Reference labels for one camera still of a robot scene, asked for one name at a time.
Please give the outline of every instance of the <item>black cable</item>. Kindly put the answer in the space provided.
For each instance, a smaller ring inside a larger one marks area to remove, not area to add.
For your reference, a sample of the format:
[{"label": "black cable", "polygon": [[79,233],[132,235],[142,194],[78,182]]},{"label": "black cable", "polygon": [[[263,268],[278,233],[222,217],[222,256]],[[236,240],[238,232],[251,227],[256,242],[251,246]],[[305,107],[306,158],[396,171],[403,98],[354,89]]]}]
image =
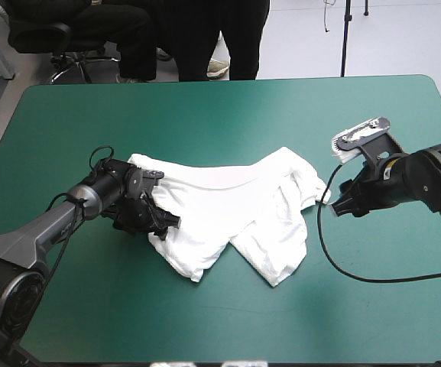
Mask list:
[{"label": "black cable", "polygon": [[359,277],[358,275],[354,275],[353,273],[350,273],[349,271],[346,271],[342,268],[340,268],[336,262],[332,259],[332,257],[329,254],[329,251],[327,250],[326,243],[323,239],[322,234],[322,221],[321,221],[321,213],[322,213],[322,205],[324,198],[326,197],[327,191],[329,191],[330,185],[332,181],[334,180],[334,177],[336,176],[337,172],[341,169],[342,165],[336,167],[336,169],[332,172],[330,175],[329,181],[327,182],[327,187],[324,190],[324,193],[322,194],[322,198],[319,201],[319,205],[317,207],[317,229],[319,230],[319,239],[320,239],[320,245],[322,246],[322,250],[324,251],[324,254],[327,257],[327,260],[331,263],[331,265],[336,269],[339,273],[345,275],[346,277],[350,277],[352,279],[355,279],[356,281],[364,281],[366,283],[407,283],[411,281],[425,281],[427,279],[437,279],[441,278],[441,273],[435,273],[435,274],[427,274],[427,275],[421,275],[417,277],[408,277],[408,278],[395,278],[395,279],[372,279],[372,278],[363,278]]},{"label": "black cable", "polygon": [[[30,313],[29,313],[29,320],[31,320],[35,314],[35,312],[37,311],[38,306],[40,305],[42,298],[44,297],[44,293],[47,289],[48,284],[50,283],[50,281],[52,280],[52,277],[55,274],[55,271],[57,270],[57,268],[59,267],[59,263],[60,260],[62,260],[62,257],[64,255],[64,252],[66,251],[67,245],[69,244],[69,240],[70,240],[70,236],[72,234],[74,234],[74,232],[84,223],[84,219],[81,221],[81,223],[76,226],[76,222],[77,219],[79,217],[79,211],[82,211],[83,213],[83,218],[84,218],[84,206],[83,204],[85,203],[85,200],[81,199],[81,200],[77,200],[75,199],[73,196],[70,196],[68,193],[60,193],[58,195],[56,195],[51,201],[50,201],[50,205],[47,207],[47,210],[45,210],[46,212],[48,212],[50,209],[52,209],[52,206],[55,204],[56,200],[59,199],[60,197],[65,196],[69,201],[71,201],[72,203],[74,203],[74,215],[73,215],[73,220],[71,221],[71,225],[70,225],[70,230],[66,235],[66,238],[63,240],[63,244],[60,247],[59,250],[59,254],[57,255],[56,261],[54,262],[54,265],[52,266],[49,275],[47,276],[47,279],[44,282],[44,286],[42,287],[40,293],[37,296],[37,299],[35,300]],[[16,339],[18,338],[18,335],[13,335],[10,340],[7,343],[7,346],[11,348],[11,346],[13,344],[15,344]]]},{"label": "black cable", "polygon": [[94,167],[91,165],[91,160],[92,157],[98,153],[99,151],[102,151],[103,149],[109,149],[110,150],[110,155],[105,158],[105,162],[104,164],[107,164],[109,162],[110,159],[113,159],[113,156],[115,155],[115,149],[113,149],[113,147],[111,147],[110,145],[101,145],[99,147],[97,147],[94,151],[92,151],[91,155],[89,156],[89,168],[93,169]]},{"label": "black cable", "polygon": [[334,0],[334,2],[329,2],[329,0],[324,0],[324,28],[326,29],[326,33],[329,32],[329,29],[327,29],[327,22],[326,22],[327,5],[334,6],[336,4],[336,1],[337,0]]}]

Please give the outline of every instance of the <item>black chair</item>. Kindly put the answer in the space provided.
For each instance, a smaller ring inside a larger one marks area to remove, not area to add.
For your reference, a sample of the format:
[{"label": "black chair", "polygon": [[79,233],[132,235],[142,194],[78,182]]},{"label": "black chair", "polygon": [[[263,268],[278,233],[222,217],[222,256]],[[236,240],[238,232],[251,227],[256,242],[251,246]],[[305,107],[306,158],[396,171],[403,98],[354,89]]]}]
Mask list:
[{"label": "black chair", "polygon": [[[0,0],[0,6],[8,15],[8,43],[20,54],[52,54],[50,62],[56,72],[50,77],[49,84],[74,67],[77,67],[86,83],[91,78],[86,71],[88,63],[111,61],[114,57],[105,55],[105,41],[91,38],[73,37],[72,29],[64,23],[38,24],[19,17],[11,4]],[[88,56],[96,51],[98,56]]]}]

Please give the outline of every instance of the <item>person's leg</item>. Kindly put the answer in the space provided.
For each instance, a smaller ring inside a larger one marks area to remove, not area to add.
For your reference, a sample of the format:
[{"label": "person's leg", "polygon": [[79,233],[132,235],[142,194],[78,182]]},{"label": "person's leg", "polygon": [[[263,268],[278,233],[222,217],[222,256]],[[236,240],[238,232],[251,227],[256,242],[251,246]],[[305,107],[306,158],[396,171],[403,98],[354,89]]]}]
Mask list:
[{"label": "person's leg", "polygon": [[206,71],[219,34],[211,3],[210,0],[165,1],[170,52],[180,81],[208,80]]},{"label": "person's leg", "polygon": [[148,13],[130,5],[94,5],[68,21],[74,37],[96,37],[117,44],[120,76],[156,77],[154,24]]},{"label": "person's leg", "polygon": [[157,46],[165,50],[170,48],[170,42],[167,39],[168,25],[166,22],[164,0],[102,0],[102,3],[109,5],[131,5],[144,9],[154,22]]},{"label": "person's leg", "polygon": [[230,54],[230,80],[254,80],[269,0],[223,0],[220,29]]}]

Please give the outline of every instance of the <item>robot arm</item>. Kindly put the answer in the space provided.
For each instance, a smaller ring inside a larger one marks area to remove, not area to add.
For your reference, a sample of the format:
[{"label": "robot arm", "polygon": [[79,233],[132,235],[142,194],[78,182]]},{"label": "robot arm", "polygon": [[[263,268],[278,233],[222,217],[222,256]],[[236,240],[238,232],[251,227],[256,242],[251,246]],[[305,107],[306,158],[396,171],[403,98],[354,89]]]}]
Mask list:
[{"label": "robot arm", "polygon": [[153,232],[165,239],[180,218],[158,208],[152,189],[164,177],[109,157],[68,193],[68,200],[13,232],[0,235],[0,366],[19,365],[31,357],[18,346],[34,306],[50,280],[47,253],[68,239],[80,223],[105,216],[116,229]]},{"label": "robot arm", "polygon": [[334,155],[342,164],[365,156],[356,178],[339,187],[341,196],[332,204],[337,216],[360,217],[415,200],[441,215],[441,144],[406,154],[388,134],[389,128],[387,119],[372,119],[333,138]]}]

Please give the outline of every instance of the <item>shoe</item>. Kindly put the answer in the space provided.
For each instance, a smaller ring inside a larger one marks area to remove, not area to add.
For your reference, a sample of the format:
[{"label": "shoe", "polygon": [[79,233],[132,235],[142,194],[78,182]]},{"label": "shoe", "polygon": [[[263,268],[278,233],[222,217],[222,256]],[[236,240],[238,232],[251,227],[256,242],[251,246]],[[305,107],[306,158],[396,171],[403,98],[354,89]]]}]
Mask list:
[{"label": "shoe", "polygon": [[117,83],[146,83],[147,81],[137,78],[123,78],[120,74],[116,74],[115,80]]},{"label": "shoe", "polygon": [[159,61],[169,61],[173,57],[171,55],[169,55],[166,51],[164,51],[162,48],[157,47],[156,48],[156,58]]},{"label": "shoe", "polygon": [[210,59],[208,70],[206,71],[206,77],[208,79],[220,79],[227,74],[229,67],[230,65],[227,61]]}]

